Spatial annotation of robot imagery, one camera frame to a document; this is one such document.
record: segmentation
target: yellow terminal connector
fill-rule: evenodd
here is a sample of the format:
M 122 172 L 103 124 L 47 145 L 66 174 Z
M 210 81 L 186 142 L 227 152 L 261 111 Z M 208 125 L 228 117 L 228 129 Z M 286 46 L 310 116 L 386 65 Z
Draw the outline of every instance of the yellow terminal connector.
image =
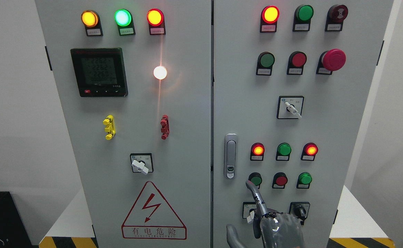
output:
M 102 123 L 105 125 L 104 131 L 108 133 L 105 136 L 105 139 L 111 140 L 116 134 L 116 129 L 114 127 L 114 117 L 112 115 L 108 115 Z

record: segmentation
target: digital power meter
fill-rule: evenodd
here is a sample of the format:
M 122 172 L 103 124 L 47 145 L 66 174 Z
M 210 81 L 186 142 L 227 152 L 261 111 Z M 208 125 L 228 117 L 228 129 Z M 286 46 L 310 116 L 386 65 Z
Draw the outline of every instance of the digital power meter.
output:
M 121 48 L 74 48 L 70 52 L 81 97 L 126 97 Z

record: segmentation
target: robotic hand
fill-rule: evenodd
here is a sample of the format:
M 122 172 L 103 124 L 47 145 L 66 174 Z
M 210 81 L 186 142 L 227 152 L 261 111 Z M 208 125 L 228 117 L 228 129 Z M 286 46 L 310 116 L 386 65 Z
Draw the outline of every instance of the robotic hand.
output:
M 253 222 L 254 236 L 257 239 L 263 237 L 263 247 L 305 248 L 298 218 L 267 208 L 260 191 L 251 181 L 246 182 L 246 187 L 252 193 L 257 205 Z M 233 225 L 227 225 L 226 231 L 230 248 L 246 248 L 239 240 Z

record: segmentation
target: green indicator light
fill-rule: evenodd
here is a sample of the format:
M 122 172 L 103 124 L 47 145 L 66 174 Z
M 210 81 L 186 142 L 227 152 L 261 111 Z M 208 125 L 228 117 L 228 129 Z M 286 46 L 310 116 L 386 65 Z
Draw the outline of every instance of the green indicator light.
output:
M 261 56 L 260 64 L 264 67 L 271 67 L 275 63 L 275 57 L 270 53 Z
M 299 175 L 299 182 L 302 185 L 308 185 L 312 182 L 312 176 L 310 175 L 310 173 L 302 173 L 301 175 Z
M 261 182 L 263 182 L 263 180 L 261 179 L 261 177 L 258 176 L 254 176 L 250 179 L 250 181 L 255 185 L 258 186 L 261 184 Z
M 279 154 L 281 154 L 283 156 L 288 156 L 290 154 L 290 152 L 292 152 L 292 148 L 290 147 L 289 144 L 282 143 L 278 146 L 277 151 Z
M 114 13 L 114 20 L 119 26 L 126 27 L 131 23 L 131 13 L 126 9 L 119 9 Z
M 313 16 L 313 8 L 310 5 L 303 5 L 296 12 L 296 17 L 303 22 L 312 19 L 312 16 Z

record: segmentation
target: red terminal connector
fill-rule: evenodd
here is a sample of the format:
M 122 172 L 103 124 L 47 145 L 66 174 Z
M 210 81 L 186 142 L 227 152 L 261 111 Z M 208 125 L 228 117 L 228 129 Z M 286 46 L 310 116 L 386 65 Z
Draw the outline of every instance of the red terminal connector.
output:
M 160 131 L 162 132 L 162 140 L 166 140 L 169 136 L 169 119 L 167 115 L 163 115 L 162 119 L 160 120 Z

